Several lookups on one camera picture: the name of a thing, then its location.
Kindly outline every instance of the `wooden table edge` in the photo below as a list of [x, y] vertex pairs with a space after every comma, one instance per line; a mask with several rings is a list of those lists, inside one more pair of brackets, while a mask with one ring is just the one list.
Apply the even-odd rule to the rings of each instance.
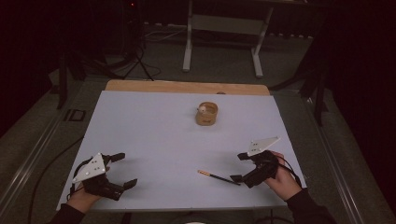
[[270, 95], [265, 85], [178, 81], [109, 80], [105, 91], [186, 92], [236, 95]]

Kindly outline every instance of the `white tabletop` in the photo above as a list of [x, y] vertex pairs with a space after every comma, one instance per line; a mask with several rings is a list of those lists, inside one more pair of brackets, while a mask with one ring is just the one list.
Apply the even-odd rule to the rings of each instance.
[[[212, 126], [195, 123], [197, 106], [219, 107]], [[229, 178], [255, 168], [237, 154], [252, 140], [279, 136], [271, 149], [285, 155], [305, 182], [272, 96], [103, 91], [59, 203], [65, 203], [72, 175], [101, 152], [126, 158], [110, 164], [107, 178], [122, 185], [137, 178], [119, 201], [103, 199], [93, 210], [173, 211], [245, 209], [285, 203], [265, 185], [249, 189], [200, 175], [204, 170]]]

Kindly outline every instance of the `table leg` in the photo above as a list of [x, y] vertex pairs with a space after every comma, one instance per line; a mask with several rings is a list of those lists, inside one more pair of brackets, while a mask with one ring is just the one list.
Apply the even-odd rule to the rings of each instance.
[[265, 22], [262, 24], [262, 29], [259, 34], [259, 42], [257, 43], [255, 48], [251, 49], [251, 56], [253, 59], [254, 70], [256, 72], [256, 77], [258, 77], [258, 78], [261, 78], [263, 76], [262, 63], [260, 62], [259, 52], [260, 52], [260, 49], [262, 48], [262, 41], [265, 38], [265, 33], [267, 31], [268, 24], [270, 22], [271, 15], [272, 15], [273, 11], [274, 11], [273, 7], [270, 7], [268, 9], [267, 16], [265, 18]]
[[189, 17], [187, 20], [187, 44], [186, 51], [184, 52], [183, 72], [190, 72], [191, 64], [191, 33], [192, 33], [192, 0], [189, 2]]

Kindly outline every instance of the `gray floor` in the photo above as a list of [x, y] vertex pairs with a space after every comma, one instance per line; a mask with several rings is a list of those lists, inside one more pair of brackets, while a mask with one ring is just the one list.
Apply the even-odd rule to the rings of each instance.
[[[264, 78], [257, 79], [249, 51], [254, 39], [240, 38], [236, 41], [237, 44], [214, 43], [204, 41], [203, 34], [195, 34], [201, 38], [194, 39], [191, 70], [183, 73], [184, 33], [161, 40], [163, 36], [147, 36], [147, 48], [143, 57], [144, 63], [161, 68], [162, 72], [155, 79], [267, 86], [292, 76], [311, 42], [310, 39], [286, 40], [268, 36], [260, 53]], [[120, 69], [118, 74], [125, 74], [126, 71], [128, 67]], [[158, 70], [148, 67], [148, 71], [155, 74]], [[140, 66], [127, 77], [145, 78], [147, 77]], [[58, 98], [48, 93], [0, 139], [0, 149], [3, 152], [0, 158], [0, 222], [27, 223], [35, 182], [57, 154], [83, 136], [107, 81], [108, 78], [93, 72], [90, 72], [84, 82], [70, 80], [69, 100], [64, 110], [56, 110]], [[322, 114], [324, 125], [320, 128], [313, 120], [312, 104], [298, 94], [300, 86], [301, 83], [296, 83], [285, 90], [273, 91], [272, 94], [276, 98], [312, 197], [318, 203], [326, 205], [339, 223], [396, 223], [395, 216], [389, 210], [353, 135], [332, 99], [331, 91], [326, 90], [325, 104], [328, 111]], [[63, 121], [67, 109], [86, 110], [87, 116], [82, 122]], [[79, 143], [66, 151], [43, 175], [35, 195], [32, 223], [45, 223], [55, 214], [55, 207], [78, 146]], [[36, 158], [36, 162], [25, 162], [27, 158]], [[20, 188], [8, 189], [8, 186]], [[254, 223], [254, 220], [270, 216], [270, 212], [270, 209], [199, 211], [194, 215], [215, 219], [217, 223]], [[292, 220], [287, 208], [273, 208], [273, 212], [274, 216]], [[133, 213], [132, 223], [191, 221], [191, 217], [185, 215], [186, 213]], [[120, 223], [122, 216], [120, 213], [90, 212], [83, 223]]]

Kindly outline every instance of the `wire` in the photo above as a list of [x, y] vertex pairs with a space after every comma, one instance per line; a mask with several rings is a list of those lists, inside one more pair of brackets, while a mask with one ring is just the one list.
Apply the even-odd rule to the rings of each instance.
[[44, 168], [44, 170], [41, 172], [40, 176], [38, 177], [37, 181], [35, 182], [35, 188], [33, 189], [33, 195], [32, 195], [32, 199], [30, 201], [30, 205], [29, 205], [29, 214], [28, 214], [28, 219], [27, 219], [27, 223], [31, 224], [32, 223], [32, 211], [33, 211], [33, 203], [35, 201], [35, 192], [38, 189], [38, 185], [40, 184], [41, 178], [44, 176], [44, 173], [47, 172], [47, 170], [50, 168], [50, 166], [56, 161], [58, 160], [59, 157], [61, 157], [67, 150], [69, 150], [70, 148], [72, 148], [75, 144], [77, 144], [79, 141], [81, 141], [84, 138], [84, 136], [81, 136], [77, 141], [75, 141], [72, 145], [70, 145], [69, 147], [65, 148], [63, 151], [61, 151], [55, 158], [52, 159], [52, 161], [49, 162], [49, 164], [47, 164], [47, 166]]
[[74, 193], [79, 192], [79, 191], [82, 190], [82, 189], [84, 189], [84, 187], [82, 187], [82, 188], [80, 188], [80, 189], [74, 190], [73, 193], [67, 194], [67, 196], [66, 196], [67, 201], [69, 201], [70, 197], [71, 197]]
[[151, 79], [151, 81], [154, 81], [154, 79], [152, 78], [151, 74], [150, 74], [149, 71], [147, 70], [145, 64], [142, 62], [142, 58], [143, 58], [143, 55], [144, 55], [144, 52], [145, 52], [145, 51], [143, 50], [142, 47], [140, 47], [140, 46], [137, 46], [137, 47], [140, 48], [140, 49], [142, 50], [142, 55], [141, 55], [141, 57], [139, 57], [139, 56], [137, 55], [137, 53], [136, 53], [136, 58], [137, 58], [137, 60], [139, 61], [140, 65], [142, 66], [143, 70], [145, 71], [146, 76], [148, 76], [148, 78]]
[[134, 60], [133, 62], [130, 62], [128, 65], [124, 66], [123, 68], [120, 68], [120, 69], [118, 69], [117, 71], [114, 71], [114, 73], [122, 72], [122, 71], [128, 69], [128, 68], [131, 67], [131, 66], [135, 66], [137, 63], [138, 63], [138, 62]]
[[173, 34], [173, 33], [175, 33], [175, 31], [153, 31], [151, 33], [146, 34], [145, 36], [154, 35], [154, 34]]
[[156, 77], [162, 72], [161, 68], [159, 68], [159, 67], [155, 67], [155, 66], [152, 66], [152, 65], [149, 65], [149, 64], [146, 64], [146, 63], [144, 63], [144, 65], [147, 66], [147, 67], [154, 68], [154, 69], [158, 70], [158, 72], [156, 74], [151, 75], [152, 77]]
[[287, 162], [284, 158], [282, 158], [282, 157], [279, 157], [279, 156], [277, 156], [277, 157], [280, 158], [280, 159], [282, 159], [290, 168], [289, 168], [289, 167], [286, 167], [285, 165], [282, 165], [282, 164], [279, 164], [279, 166], [282, 167], [282, 168], [284, 168], [284, 169], [286, 169], [286, 170], [288, 170], [288, 171], [294, 176], [294, 178], [295, 178], [297, 184], [300, 186], [300, 188], [302, 188], [303, 185], [301, 184], [300, 177], [297, 176], [296, 173], [294, 173], [293, 168], [291, 167], [290, 163], [288, 163], [288, 162]]
[[[151, 41], [151, 42], [159, 42], [159, 41], [165, 40], [165, 39], [167, 39], [167, 38], [169, 38], [169, 37], [171, 37], [171, 36], [178, 35], [178, 34], [180, 34], [180, 33], [183, 32], [183, 31], [186, 31], [186, 29], [183, 29], [183, 30], [174, 32], [174, 33], [172, 33], [171, 35], [167, 35], [167, 36], [165, 36], [165, 37], [163, 37], [163, 38], [160, 38], [160, 39], [146, 39], [146, 40], [147, 40], [147, 41]], [[151, 33], [149, 33], [148, 35], [152, 35], [152, 34], [155, 34], [155, 33], [161, 33], [161, 31], [159, 31], [159, 32], [151, 32]]]
[[139, 64], [139, 63], [136, 62], [136, 63], [134, 64], [134, 66], [132, 66], [132, 68], [129, 69], [128, 72], [125, 73], [124, 79], [127, 78], [127, 77], [129, 76], [129, 74], [132, 72], [132, 70], [134, 70], [134, 69], [137, 67], [138, 64]]
[[[74, 172], [74, 174], [73, 174], [73, 178], [76, 177], [76, 175], [78, 174], [79, 169], [81, 169], [81, 167], [82, 167], [83, 165], [88, 164], [88, 162], [90, 162], [90, 160], [92, 160], [92, 158], [89, 158], [89, 159], [83, 161], [83, 162], [76, 168], [76, 170], [75, 170], [75, 172]], [[77, 191], [79, 191], [79, 189], [76, 190], [76, 185], [73, 183], [73, 184], [72, 184], [72, 187], [70, 187], [70, 193], [66, 196], [66, 200], [69, 201], [69, 198], [70, 198], [74, 193], [76, 193]]]

